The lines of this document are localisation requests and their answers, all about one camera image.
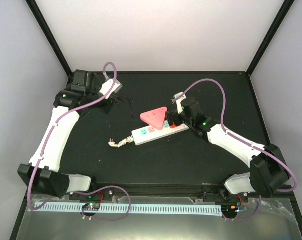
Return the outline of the black plug with thin cable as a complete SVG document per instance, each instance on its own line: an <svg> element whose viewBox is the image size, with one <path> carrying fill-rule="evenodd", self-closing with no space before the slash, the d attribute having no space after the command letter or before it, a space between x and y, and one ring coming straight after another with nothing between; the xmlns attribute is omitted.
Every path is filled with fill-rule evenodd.
<svg viewBox="0 0 302 240"><path fill-rule="evenodd" d="M130 118L135 121L136 118L134 117L133 114L133 100L127 98L127 97L120 97L120 96L115 96L115 106L120 109L121 111L125 112L130 116Z"/></svg>

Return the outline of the white power strip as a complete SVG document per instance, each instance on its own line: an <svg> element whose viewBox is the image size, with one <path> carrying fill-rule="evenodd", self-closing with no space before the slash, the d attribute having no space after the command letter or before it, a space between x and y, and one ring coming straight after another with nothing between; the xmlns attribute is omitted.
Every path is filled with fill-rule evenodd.
<svg viewBox="0 0 302 240"><path fill-rule="evenodd" d="M167 121L164 122L162 130L157 130L152 126L148 125L143 128L139 128L131 131L134 143L136 146L149 143L164 137L168 137L183 131L188 130L189 127L185 124L182 124L178 127L170 128Z"/></svg>

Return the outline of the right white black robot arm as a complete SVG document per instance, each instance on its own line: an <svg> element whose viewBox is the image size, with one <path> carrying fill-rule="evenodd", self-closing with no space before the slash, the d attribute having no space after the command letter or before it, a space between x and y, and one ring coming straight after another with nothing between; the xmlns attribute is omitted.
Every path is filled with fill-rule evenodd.
<svg viewBox="0 0 302 240"><path fill-rule="evenodd" d="M250 142L222 127L217 120L204 115L199 102L193 97L187 98L179 93L172 102L177 109L166 113L171 127L186 125L196 137L226 150L248 166L249 172L235 174L222 181L218 189L221 200L228 202L245 192L270 198L290 179L291 175L284 168L284 158L277 146Z"/></svg>

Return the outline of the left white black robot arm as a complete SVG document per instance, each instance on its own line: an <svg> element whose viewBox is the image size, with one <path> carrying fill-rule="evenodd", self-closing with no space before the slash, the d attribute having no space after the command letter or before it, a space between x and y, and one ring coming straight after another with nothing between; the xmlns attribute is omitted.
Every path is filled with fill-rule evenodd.
<svg viewBox="0 0 302 240"><path fill-rule="evenodd" d="M99 108L107 114L114 103L113 95L122 85L103 74L100 79L95 72L76 70L70 83L58 92L53 102L49 125L41 143L28 164L21 164L17 173L27 186L27 195L32 192L62 197L80 192L86 199L94 199L98 187L91 177L82 174L59 172L62 153L77 121L91 108Z"/></svg>

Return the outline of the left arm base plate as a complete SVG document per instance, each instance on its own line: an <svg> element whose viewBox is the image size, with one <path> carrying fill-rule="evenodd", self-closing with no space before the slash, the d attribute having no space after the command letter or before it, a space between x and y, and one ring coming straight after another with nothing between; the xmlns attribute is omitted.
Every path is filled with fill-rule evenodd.
<svg viewBox="0 0 302 240"><path fill-rule="evenodd" d="M80 214L83 219L94 217L101 209L101 204L107 200L109 201L113 197L115 191L115 189L111 187L99 192L88 194L90 190L93 190L92 186L90 186L89 190L84 194L74 192L69 193L70 200L77 200L82 203L80 206Z"/></svg>

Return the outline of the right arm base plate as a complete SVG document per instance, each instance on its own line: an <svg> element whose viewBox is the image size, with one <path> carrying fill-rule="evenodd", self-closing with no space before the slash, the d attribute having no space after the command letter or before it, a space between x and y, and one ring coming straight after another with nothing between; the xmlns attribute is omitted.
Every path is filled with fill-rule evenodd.
<svg viewBox="0 0 302 240"><path fill-rule="evenodd" d="M248 203L248 197L245 197L242 193L231 194L223 185L220 184L204 184L201 187L201 193L199 195L205 202L215 203Z"/></svg>

